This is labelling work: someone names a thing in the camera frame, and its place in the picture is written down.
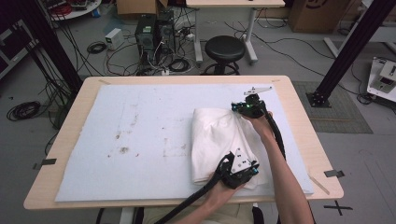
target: concrete floor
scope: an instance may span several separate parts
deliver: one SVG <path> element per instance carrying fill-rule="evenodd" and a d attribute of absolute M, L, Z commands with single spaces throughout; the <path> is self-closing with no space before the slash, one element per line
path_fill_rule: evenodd
<path fill-rule="evenodd" d="M 261 24 L 271 27 L 266 21 Z M 125 35 L 133 34 L 136 22 L 121 20 L 115 8 L 103 8 L 102 17 L 92 18 L 90 15 L 75 18 L 67 22 L 70 31 L 78 43 L 80 51 L 87 55 L 86 48 L 94 41 L 105 41 L 104 36 L 113 28 L 121 28 Z M 229 23 L 236 29 L 242 29 L 237 22 Z M 61 29 L 57 34 L 65 51 L 73 64 L 76 56 L 70 42 L 64 37 Z M 295 34 L 289 26 L 282 28 L 263 28 L 256 24 L 254 31 L 265 41 L 276 41 L 282 38 L 298 38 L 307 41 L 317 51 L 331 56 L 324 36 L 329 36 L 340 45 L 345 37 L 334 33 L 332 35 Z M 233 35 L 235 31 L 223 22 L 205 23 L 202 26 L 201 39 L 214 35 Z M 249 65 L 247 57 L 238 64 L 242 75 L 287 75 L 296 81 L 321 81 L 322 76 L 302 68 L 291 58 L 269 49 L 258 38 L 252 38 L 252 44 L 258 54 L 259 62 Z M 282 40 L 270 46 L 282 53 L 289 54 L 304 66 L 325 75 L 331 67 L 333 59 L 317 54 L 307 44 L 299 40 Z M 193 58 L 192 44 L 185 46 L 187 56 Z M 354 62 L 353 73 L 362 81 L 361 91 L 365 91 L 373 57 L 385 57 L 396 60 L 385 45 L 369 43 L 358 59 Z M 135 46 L 124 49 L 115 55 L 112 63 L 128 66 L 136 63 L 138 52 Z M 88 61 L 100 73 L 104 74 L 103 62 L 105 53 L 90 55 Z M 211 61 L 204 55 L 201 68 L 193 68 L 185 75 L 197 75 Z M 78 72 L 81 77 L 89 76 L 83 67 Z M 341 83 L 349 90 L 357 92 L 359 81 L 354 78 L 349 69 Z M 56 130 L 52 128 L 49 118 L 41 116 L 36 119 L 9 121 L 6 118 L 8 110 L 18 104 L 28 101 L 44 103 L 48 100 L 45 93 L 40 93 L 46 85 L 40 70 L 30 57 L 26 57 L 14 67 L 7 76 L 0 80 L 0 223 L 93 223 L 99 209 L 28 211 L 23 208 L 23 201 L 38 173 L 33 169 L 37 162 L 45 158 L 45 147 Z M 373 134 L 318 133 L 332 166 L 342 170 L 346 176 L 340 178 L 345 196 L 338 200 L 340 206 L 353 210 L 342 210 L 342 215 L 336 209 L 324 208 L 323 205 L 335 205 L 334 201 L 311 202 L 312 211 L 317 223 L 395 223 L 396 222 L 396 115 L 382 105 L 362 105 L 356 96 L 349 94 L 362 113 Z M 266 223 L 276 223 L 277 211 L 273 203 L 259 203 L 263 210 Z M 120 208 L 106 209 L 102 223 L 119 223 Z"/>

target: black metal pole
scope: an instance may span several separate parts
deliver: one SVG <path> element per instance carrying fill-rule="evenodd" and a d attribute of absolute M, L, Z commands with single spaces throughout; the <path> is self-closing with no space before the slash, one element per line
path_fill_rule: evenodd
<path fill-rule="evenodd" d="M 15 10 L 17 10 L 15 13 L 20 13 L 23 22 L 29 28 L 33 37 L 38 39 L 39 43 L 63 77 L 71 91 L 71 97 L 75 98 L 82 86 L 82 80 L 78 76 L 75 67 L 70 62 L 59 39 L 50 28 L 37 1 L 38 0 L 14 0 L 9 3 L 14 4 Z"/>
<path fill-rule="evenodd" d="M 327 102 L 349 66 L 352 65 L 395 5 L 396 0 L 373 1 L 356 26 L 355 31 L 341 49 L 325 78 L 323 78 L 314 93 L 308 94 L 308 98 L 310 97 L 310 101 L 313 102 L 312 106 L 324 105 Z"/>

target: human arm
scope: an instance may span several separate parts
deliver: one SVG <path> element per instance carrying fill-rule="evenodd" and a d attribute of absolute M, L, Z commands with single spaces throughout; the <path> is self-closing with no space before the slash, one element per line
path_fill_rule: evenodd
<path fill-rule="evenodd" d="M 294 174 L 283 158 L 265 116 L 250 119 L 264 144 L 273 175 L 276 207 L 282 223 L 314 223 L 308 202 Z"/>
<path fill-rule="evenodd" d="M 201 223 L 207 217 L 209 217 L 216 210 L 226 204 L 233 195 L 243 188 L 245 185 L 241 185 L 236 189 L 230 189 L 226 187 L 221 181 L 215 185 L 205 196 L 203 203 L 198 206 L 193 212 L 177 221 L 175 224 L 181 223 Z"/>

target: human hand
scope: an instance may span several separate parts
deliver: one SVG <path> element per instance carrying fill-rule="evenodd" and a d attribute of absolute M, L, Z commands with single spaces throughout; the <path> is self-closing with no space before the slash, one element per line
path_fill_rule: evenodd
<path fill-rule="evenodd" d="M 213 187 L 213 189 L 211 189 L 206 194 L 203 205 L 206 206 L 209 211 L 215 212 L 224 204 L 226 204 L 233 197 L 233 195 L 244 186 L 245 184 L 239 186 L 236 189 L 230 189 L 225 186 L 222 181 L 219 181 L 215 187 Z"/>

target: forearm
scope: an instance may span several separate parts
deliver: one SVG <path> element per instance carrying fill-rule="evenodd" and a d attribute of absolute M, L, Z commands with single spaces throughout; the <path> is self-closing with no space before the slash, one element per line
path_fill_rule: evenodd
<path fill-rule="evenodd" d="M 274 180 L 276 206 L 282 223 L 313 223 L 311 211 L 303 191 L 285 162 L 275 138 L 262 133 Z"/>

